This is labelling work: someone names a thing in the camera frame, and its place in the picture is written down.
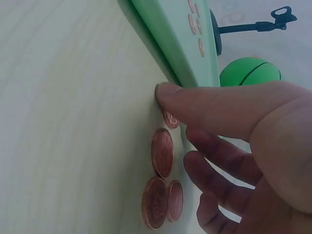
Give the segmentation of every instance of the black clip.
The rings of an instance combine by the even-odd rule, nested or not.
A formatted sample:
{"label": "black clip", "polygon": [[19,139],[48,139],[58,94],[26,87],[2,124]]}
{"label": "black clip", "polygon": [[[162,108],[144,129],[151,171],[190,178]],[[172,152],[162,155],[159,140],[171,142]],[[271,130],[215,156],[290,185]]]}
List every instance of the black clip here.
{"label": "black clip", "polygon": [[[283,9],[286,9],[286,12],[278,15],[277,12]],[[271,16],[275,19],[275,28],[281,30],[287,29],[287,23],[297,20],[297,17],[292,14],[292,9],[290,6],[284,6],[275,11],[272,11]]]}

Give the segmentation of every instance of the coin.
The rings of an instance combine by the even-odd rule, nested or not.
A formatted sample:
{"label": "coin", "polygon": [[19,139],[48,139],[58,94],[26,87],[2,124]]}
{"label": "coin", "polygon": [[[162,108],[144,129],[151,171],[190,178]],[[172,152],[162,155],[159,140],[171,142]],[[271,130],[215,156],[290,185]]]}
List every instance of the coin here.
{"label": "coin", "polygon": [[155,131],[152,139],[152,163],[155,172],[167,178],[174,162],[174,144],[170,133],[165,128]]}
{"label": "coin", "polygon": [[183,209],[183,189],[178,180],[173,180],[169,186],[168,214],[169,221],[176,222],[179,220]]}
{"label": "coin", "polygon": [[160,177],[151,178],[143,193],[142,215],[144,223],[151,229],[160,228],[168,213],[168,190]]}
{"label": "coin", "polygon": [[170,129],[175,129],[179,126],[179,120],[177,120],[169,112],[163,110],[163,115],[164,115],[165,122]]}

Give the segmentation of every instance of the green toy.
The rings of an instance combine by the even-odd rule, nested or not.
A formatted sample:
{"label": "green toy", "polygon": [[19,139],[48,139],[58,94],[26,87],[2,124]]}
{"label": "green toy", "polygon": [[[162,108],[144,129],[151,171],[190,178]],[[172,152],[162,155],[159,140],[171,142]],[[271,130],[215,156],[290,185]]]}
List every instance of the green toy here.
{"label": "green toy", "polygon": [[240,86],[261,84],[283,79],[273,64],[255,57],[240,58],[230,63],[220,74],[220,85]]}

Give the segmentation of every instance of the green plastic object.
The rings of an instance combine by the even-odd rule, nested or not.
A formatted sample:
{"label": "green plastic object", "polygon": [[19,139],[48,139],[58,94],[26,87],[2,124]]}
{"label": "green plastic object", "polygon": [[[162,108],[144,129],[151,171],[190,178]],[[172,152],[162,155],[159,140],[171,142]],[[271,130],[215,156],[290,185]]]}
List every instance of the green plastic object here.
{"label": "green plastic object", "polygon": [[220,85],[240,86],[281,80],[279,69],[273,64],[254,57],[240,58],[230,63],[220,74]]}
{"label": "green plastic object", "polygon": [[[207,0],[132,2],[183,87],[219,86],[215,38]],[[204,54],[200,50],[200,40]]]}

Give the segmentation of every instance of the white table surface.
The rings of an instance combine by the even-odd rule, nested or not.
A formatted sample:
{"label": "white table surface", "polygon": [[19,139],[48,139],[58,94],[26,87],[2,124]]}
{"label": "white table surface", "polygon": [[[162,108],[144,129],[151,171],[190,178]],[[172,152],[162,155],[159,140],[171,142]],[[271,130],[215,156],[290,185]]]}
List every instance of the white table surface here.
{"label": "white table surface", "polygon": [[182,167],[181,220],[148,230],[141,195],[154,98],[172,72],[128,0],[0,1],[0,230],[3,234],[200,233]]}

